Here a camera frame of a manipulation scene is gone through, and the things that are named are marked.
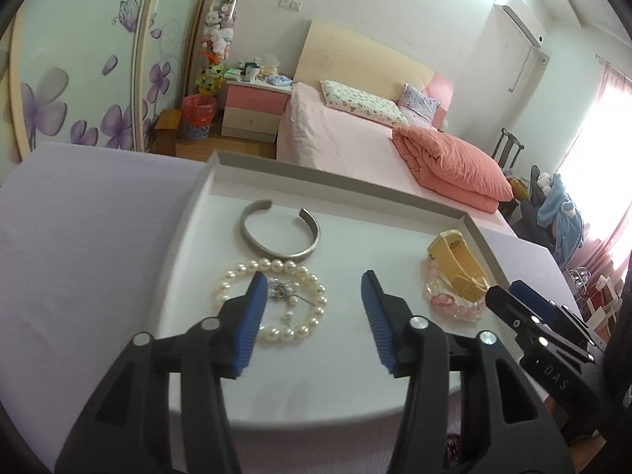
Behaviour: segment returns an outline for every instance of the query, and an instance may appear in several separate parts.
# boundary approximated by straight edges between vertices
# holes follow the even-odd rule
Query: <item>cup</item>
[[[257,78],[257,75],[259,74],[259,71],[261,71],[259,66],[248,66],[246,68],[246,78],[248,81],[251,83],[254,82],[255,78]]]

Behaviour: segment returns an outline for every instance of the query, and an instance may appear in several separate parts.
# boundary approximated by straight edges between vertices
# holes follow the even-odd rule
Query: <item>sliding wardrobe door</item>
[[[141,49],[141,75],[136,95],[143,146],[151,150],[154,125],[164,109],[179,108],[186,56],[200,0],[147,0],[149,21]]]
[[[141,0],[26,0],[20,10],[23,141],[134,149],[132,59]]]
[[[0,39],[0,185],[4,183],[4,179],[15,165],[20,163],[9,99],[9,50],[12,30],[13,25],[9,25]]]

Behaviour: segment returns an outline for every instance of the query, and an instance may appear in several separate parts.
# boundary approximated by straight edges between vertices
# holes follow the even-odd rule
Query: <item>nightstand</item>
[[[291,87],[277,87],[256,80],[227,80],[222,135],[273,143],[280,117],[292,94]]]

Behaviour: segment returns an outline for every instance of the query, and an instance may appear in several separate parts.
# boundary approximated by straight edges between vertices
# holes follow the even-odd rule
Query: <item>trash can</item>
[[[206,94],[187,96],[182,100],[182,137],[199,141],[209,136],[211,123],[217,113],[217,100]]]

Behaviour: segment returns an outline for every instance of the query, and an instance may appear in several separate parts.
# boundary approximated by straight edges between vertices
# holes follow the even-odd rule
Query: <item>jewelry tray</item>
[[[309,245],[309,228],[298,217],[302,207],[319,222],[322,238],[302,265],[318,276],[329,302],[314,335],[291,343],[258,340],[243,375],[222,380],[231,424],[266,429],[331,424],[396,413],[403,407],[408,379],[393,379],[380,363],[362,305],[360,278],[368,269],[375,271],[386,293],[403,297],[413,313],[446,332],[475,336],[490,330],[514,358],[521,356],[513,331],[490,310],[476,323],[457,321],[432,309],[425,294],[426,248],[448,229],[463,234],[492,285],[509,286],[467,213],[367,182],[223,151],[216,151],[202,169],[183,210],[147,331],[156,337],[181,334],[214,313],[222,273],[238,262],[257,259],[238,224],[244,207],[262,198],[271,199],[273,207],[252,215],[248,228],[274,251],[293,253]],[[243,294],[251,277],[241,276],[231,297]],[[278,325],[281,307],[269,300],[261,323]],[[308,305],[299,303],[295,313],[300,324]],[[450,389],[459,389],[458,373],[451,373]],[[176,375],[169,404],[179,413]]]

